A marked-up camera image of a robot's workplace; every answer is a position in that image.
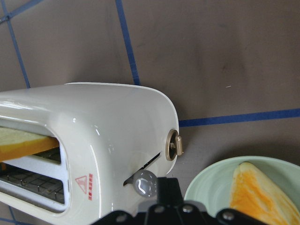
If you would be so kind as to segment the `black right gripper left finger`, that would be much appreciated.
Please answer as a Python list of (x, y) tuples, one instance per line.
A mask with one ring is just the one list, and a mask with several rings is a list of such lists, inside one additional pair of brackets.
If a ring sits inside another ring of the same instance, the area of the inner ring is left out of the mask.
[(158, 178), (157, 201), (145, 212), (136, 216), (121, 210), (113, 211), (98, 220), (99, 225), (170, 225), (173, 223), (171, 216), (171, 190), (172, 179)]

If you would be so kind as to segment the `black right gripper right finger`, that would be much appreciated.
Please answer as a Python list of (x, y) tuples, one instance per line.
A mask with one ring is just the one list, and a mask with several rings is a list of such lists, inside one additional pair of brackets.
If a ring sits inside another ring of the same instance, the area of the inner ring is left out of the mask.
[(264, 223), (232, 209), (210, 216), (203, 204), (183, 200), (176, 178), (167, 179), (168, 225), (263, 225)]

